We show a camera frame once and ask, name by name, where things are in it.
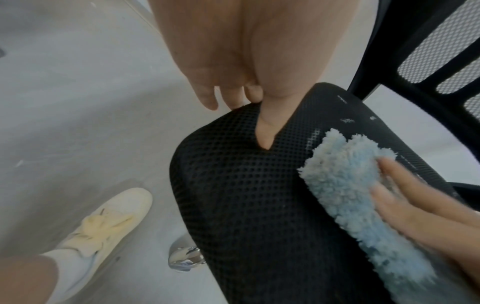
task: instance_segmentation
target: shoe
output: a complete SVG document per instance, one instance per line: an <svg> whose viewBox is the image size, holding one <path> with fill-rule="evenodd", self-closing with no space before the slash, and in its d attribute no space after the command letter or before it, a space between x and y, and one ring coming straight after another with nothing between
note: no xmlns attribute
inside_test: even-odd
<svg viewBox="0 0 480 304"><path fill-rule="evenodd" d="M83 257L93 257L86 275L72 286L62 301L79 292L120 241L145 218L152 206L152 194L142 188L126 190L84 218L57 249L75 249Z"/></svg>

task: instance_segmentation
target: hand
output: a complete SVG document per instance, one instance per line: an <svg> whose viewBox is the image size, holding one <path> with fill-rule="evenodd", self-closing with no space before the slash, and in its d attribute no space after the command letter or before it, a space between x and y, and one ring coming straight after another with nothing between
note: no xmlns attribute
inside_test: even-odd
<svg viewBox="0 0 480 304"><path fill-rule="evenodd" d="M393 160L382 158L378 165L404 195L397 198L376 184L371 196L380 216L404 235L456 261L480 286L480 215Z"/></svg>
<svg viewBox="0 0 480 304"><path fill-rule="evenodd" d="M171 55L208 109L263 100L265 149L317 82L358 0L149 0Z"/></svg>

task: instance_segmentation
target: leg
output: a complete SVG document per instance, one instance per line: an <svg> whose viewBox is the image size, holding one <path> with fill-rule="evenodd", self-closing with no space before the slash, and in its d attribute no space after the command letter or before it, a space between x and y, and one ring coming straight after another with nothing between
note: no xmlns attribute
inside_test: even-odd
<svg viewBox="0 0 480 304"><path fill-rule="evenodd" d="M0 303L44 304L57 280L55 261L46 256L0 259Z"/></svg>
<svg viewBox="0 0 480 304"><path fill-rule="evenodd" d="M132 188L101 205L57 249L34 257L0 259L1 304L54 304L79 292L140 224L152 195Z"/></svg>

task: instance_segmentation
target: white sock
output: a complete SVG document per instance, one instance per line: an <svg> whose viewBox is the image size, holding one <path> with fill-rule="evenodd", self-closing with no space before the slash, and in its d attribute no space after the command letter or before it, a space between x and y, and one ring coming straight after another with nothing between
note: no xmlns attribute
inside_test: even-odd
<svg viewBox="0 0 480 304"><path fill-rule="evenodd" d="M95 257L95 255L82 257L74 249L56 249L42 255L53 259L58 269L58 281L46 304L54 304L62 300L65 292L86 275Z"/></svg>

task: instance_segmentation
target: cleaning mitt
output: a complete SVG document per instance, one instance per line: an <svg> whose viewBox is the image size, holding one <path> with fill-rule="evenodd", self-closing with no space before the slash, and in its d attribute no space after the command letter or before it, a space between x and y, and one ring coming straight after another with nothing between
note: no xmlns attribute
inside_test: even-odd
<svg viewBox="0 0 480 304"><path fill-rule="evenodd" d="M335 222L358 241L391 298L398 304L479 303L459 270L435 252L400 235L375 211L369 188L381 176L376 158L395 159L364 135L328 131L298 171Z"/></svg>

